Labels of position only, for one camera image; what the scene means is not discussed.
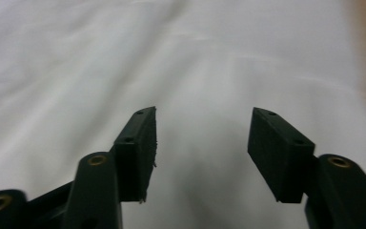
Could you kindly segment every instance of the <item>white surface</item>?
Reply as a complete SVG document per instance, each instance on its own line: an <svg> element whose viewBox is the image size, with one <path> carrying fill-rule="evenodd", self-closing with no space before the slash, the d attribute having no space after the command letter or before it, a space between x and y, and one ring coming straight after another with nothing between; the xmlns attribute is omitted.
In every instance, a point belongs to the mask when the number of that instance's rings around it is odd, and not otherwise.
<svg viewBox="0 0 366 229"><path fill-rule="evenodd" d="M366 171L364 68L342 1L0 1L0 189L36 198L156 106L158 168L124 227L307 228L246 153L253 107Z"/></svg>

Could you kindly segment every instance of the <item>white fabric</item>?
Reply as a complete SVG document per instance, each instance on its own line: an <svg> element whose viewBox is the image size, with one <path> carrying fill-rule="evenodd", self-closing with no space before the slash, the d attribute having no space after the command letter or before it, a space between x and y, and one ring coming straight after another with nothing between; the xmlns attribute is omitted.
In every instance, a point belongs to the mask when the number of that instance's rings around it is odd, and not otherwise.
<svg viewBox="0 0 366 229"><path fill-rule="evenodd" d="M253 107L366 172L366 68L346 1L0 0L0 190L36 198L157 107L158 167L124 227L306 228L247 154Z"/></svg>

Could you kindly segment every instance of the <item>wrinkled fabric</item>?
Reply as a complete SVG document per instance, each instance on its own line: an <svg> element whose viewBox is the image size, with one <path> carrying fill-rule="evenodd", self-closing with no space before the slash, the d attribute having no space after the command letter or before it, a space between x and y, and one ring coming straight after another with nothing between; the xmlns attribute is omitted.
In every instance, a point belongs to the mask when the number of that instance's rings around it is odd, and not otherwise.
<svg viewBox="0 0 366 229"><path fill-rule="evenodd" d="M0 0L0 190L33 199L156 106L145 204L124 228L307 228L247 154L274 111L366 172L366 66L346 1Z"/></svg>

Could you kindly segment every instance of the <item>black plastic part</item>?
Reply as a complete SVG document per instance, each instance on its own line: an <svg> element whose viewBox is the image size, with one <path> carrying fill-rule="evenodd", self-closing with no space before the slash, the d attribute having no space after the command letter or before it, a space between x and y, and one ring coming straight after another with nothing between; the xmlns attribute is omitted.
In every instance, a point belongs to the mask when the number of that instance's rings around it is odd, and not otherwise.
<svg viewBox="0 0 366 229"><path fill-rule="evenodd" d="M119 195L123 201L145 201L156 154L155 107L136 112L114 142Z"/></svg>
<svg viewBox="0 0 366 229"><path fill-rule="evenodd" d="M60 228L72 182L29 201L30 229Z"/></svg>
<svg viewBox="0 0 366 229"><path fill-rule="evenodd" d="M121 229L121 204L111 154L94 153L79 161L63 229Z"/></svg>
<svg viewBox="0 0 366 229"><path fill-rule="evenodd" d="M26 196L19 190L0 191L0 229L24 227Z"/></svg>
<svg viewBox="0 0 366 229"><path fill-rule="evenodd" d="M281 202L302 200L314 143L276 113L254 108L248 153Z"/></svg>
<svg viewBox="0 0 366 229"><path fill-rule="evenodd" d="M366 175L361 168L343 156L324 155L316 178L333 228L366 228Z"/></svg>

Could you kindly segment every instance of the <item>white cloth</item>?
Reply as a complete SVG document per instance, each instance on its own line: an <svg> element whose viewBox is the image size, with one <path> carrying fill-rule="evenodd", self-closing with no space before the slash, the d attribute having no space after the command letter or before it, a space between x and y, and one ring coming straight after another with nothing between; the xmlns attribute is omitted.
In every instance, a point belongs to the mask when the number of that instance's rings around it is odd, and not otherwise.
<svg viewBox="0 0 366 229"><path fill-rule="evenodd" d="M36 198L157 107L158 167L124 227L306 228L247 154L253 107L366 172L366 68L346 1L0 0L0 190Z"/></svg>

